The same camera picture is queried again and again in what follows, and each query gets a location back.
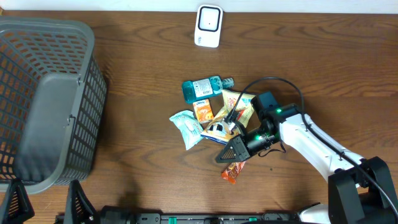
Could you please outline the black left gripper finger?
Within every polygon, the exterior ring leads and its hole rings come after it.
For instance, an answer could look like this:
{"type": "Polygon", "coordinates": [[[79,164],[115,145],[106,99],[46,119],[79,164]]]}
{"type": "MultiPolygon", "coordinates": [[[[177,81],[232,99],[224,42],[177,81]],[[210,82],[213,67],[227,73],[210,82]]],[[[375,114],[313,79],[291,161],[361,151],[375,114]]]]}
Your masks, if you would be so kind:
{"type": "Polygon", "coordinates": [[[78,180],[70,182],[63,224],[99,224],[98,212],[78,180]]]}
{"type": "Polygon", "coordinates": [[[34,209],[24,184],[12,179],[1,204],[1,224],[23,224],[34,217],[34,209]]]}

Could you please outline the red chocolate bar wrapper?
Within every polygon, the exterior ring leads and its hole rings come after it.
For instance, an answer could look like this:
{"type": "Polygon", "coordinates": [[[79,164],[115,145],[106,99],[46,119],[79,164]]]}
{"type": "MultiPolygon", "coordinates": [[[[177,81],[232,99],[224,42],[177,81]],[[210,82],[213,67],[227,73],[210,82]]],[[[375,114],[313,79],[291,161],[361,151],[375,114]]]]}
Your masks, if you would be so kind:
{"type": "Polygon", "coordinates": [[[236,183],[236,179],[243,169],[246,162],[233,162],[222,173],[221,178],[227,180],[231,184],[236,183]]]}

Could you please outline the light blue tissue pack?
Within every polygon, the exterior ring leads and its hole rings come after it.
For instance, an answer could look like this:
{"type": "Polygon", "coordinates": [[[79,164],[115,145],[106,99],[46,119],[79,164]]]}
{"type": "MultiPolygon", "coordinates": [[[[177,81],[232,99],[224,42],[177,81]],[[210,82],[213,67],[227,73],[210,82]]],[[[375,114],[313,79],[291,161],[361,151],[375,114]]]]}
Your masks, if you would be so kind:
{"type": "Polygon", "coordinates": [[[201,136],[203,128],[198,120],[194,117],[192,111],[180,111],[171,116],[169,120],[173,122],[174,125],[176,125],[176,127],[180,130],[186,150],[191,149],[203,139],[201,136]]]}

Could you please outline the small orange snack pack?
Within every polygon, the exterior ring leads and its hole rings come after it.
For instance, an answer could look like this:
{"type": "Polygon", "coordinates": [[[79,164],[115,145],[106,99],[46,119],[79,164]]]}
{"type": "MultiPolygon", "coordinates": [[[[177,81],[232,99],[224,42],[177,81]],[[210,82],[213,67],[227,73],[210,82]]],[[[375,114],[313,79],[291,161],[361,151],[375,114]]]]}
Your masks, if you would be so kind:
{"type": "Polygon", "coordinates": [[[209,99],[194,102],[193,109],[198,122],[201,124],[209,123],[214,119],[209,99]]]}

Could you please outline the blue mouthwash bottle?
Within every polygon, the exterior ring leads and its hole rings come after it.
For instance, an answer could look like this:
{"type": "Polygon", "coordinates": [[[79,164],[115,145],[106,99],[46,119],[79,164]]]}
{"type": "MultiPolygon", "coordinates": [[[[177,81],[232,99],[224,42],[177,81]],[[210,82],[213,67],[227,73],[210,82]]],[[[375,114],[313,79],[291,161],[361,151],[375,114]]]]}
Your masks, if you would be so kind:
{"type": "Polygon", "coordinates": [[[221,79],[220,76],[212,76],[196,81],[182,83],[182,93],[186,103],[192,104],[221,94],[222,90],[234,87],[233,78],[221,79]]]}

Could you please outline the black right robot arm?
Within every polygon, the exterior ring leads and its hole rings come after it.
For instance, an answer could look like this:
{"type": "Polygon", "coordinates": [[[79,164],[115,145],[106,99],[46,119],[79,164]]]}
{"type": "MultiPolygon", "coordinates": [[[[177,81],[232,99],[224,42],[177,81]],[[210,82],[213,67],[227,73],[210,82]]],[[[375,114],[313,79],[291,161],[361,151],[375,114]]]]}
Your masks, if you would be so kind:
{"type": "Polygon", "coordinates": [[[264,214],[261,223],[397,223],[397,194],[387,164],[365,159],[322,131],[297,105],[280,106],[272,93],[255,96],[251,105],[261,125],[239,131],[217,155],[218,163],[244,162],[273,144],[299,152],[328,184],[328,204],[316,203],[296,212],[264,214]]]}

